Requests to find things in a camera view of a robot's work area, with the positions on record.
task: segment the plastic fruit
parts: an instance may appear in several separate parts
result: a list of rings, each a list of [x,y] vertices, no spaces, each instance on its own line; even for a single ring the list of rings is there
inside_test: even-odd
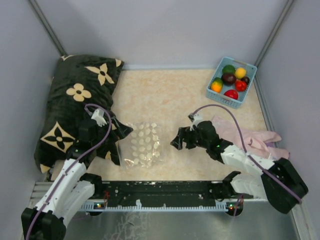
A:
[[[223,83],[227,86],[231,86],[234,84],[237,80],[236,76],[233,75],[232,73],[224,73],[221,77]]]
[[[235,74],[235,72],[236,72],[236,69],[232,65],[226,65],[222,69],[222,74]]]
[[[246,75],[247,71],[243,67],[239,67],[235,70],[235,77],[237,79],[242,79]]]
[[[247,76],[244,76],[240,79],[242,82],[245,82],[247,85],[250,83],[250,79]]]
[[[237,91],[233,89],[226,91],[224,95],[235,100],[238,100],[238,97],[239,97]]]
[[[239,79],[237,79],[235,81],[235,89],[238,92],[243,92],[247,89],[247,84],[244,81],[240,81]]]
[[[216,77],[211,84],[211,90],[217,93],[220,93],[224,83],[222,82],[221,78]]]

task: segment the white wall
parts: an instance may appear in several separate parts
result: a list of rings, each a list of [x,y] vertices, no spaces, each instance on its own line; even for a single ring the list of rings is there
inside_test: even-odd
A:
[[[309,187],[305,197],[320,223],[320,1],[295,1],[258,68],[275,129],[290,160]]]
[[[0,7],[0,239],[21,233],[40,174],[33,158],[59,54],[28,1]]]
[[[286,0],[38,0],[69,54],[128,68],[211,68],[223,56],[254,63]]]

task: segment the plastic bag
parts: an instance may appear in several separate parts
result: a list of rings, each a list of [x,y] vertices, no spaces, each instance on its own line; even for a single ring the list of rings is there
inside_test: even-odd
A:
[[[133,132],[118,142],[120,165],[123,168],[149,168],[163,161],[162,128],[156,122],[127,124]]]

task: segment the blue basket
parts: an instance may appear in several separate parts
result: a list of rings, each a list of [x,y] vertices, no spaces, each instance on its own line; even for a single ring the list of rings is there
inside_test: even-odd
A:
[[[225,92],[230,90],[230,89],[234,89],[236,90],[235,84],[231,85],[231,86],[227,86],[227,85],[223,85],[222,90],[220,93],[217,93],[215,91],[211,90],[211,84],[213,83],[215,78],[221,78],[222,76],[222,69],[226,66],[226,65],[232,65],[234,66],[236,69],[237,68],[244,68],[246,70],[246,76],[250,79],[250,83],[249,85],[246,87],[245,91],[238,91],[238,99],[235,100],[233,98],[230,98],[228,96],[225,96]],[[241,61],[236,61],[233,58],[230,57],[223,57],[221,62],[219,63],[219,66],[217,67],[217,69],[215,70],[215,73],[208,85],[208,87],[206,88],[206,97],[208,99],[212,99],[215,100],[219,103],[222,103],[224,105],[227,105],[231,108],[237,109],[241,106],[241,104],[245,101],[247,93],[255,79],[255,75],[257,72],[257,67],[245,62],[241,62]]]

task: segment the black pillow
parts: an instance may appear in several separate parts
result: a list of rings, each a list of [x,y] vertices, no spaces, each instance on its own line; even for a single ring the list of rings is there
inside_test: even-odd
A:
[[[59,59],[46,105],[44,127],[34,152],[36,165],[42,172],[51,168],[56,160],[66,159],[68,148],[77,139],[79,124],[90,118],[84,110],[89,103],[107,109],[112,119],[112,131],[96,154],[120,165],[116,142],[133,130],[121,124],[110,111],[123,65],[124,62],[117,59],[92,55],[68,55]],[[107,129],[108,125],[99,127],[96,143]]]

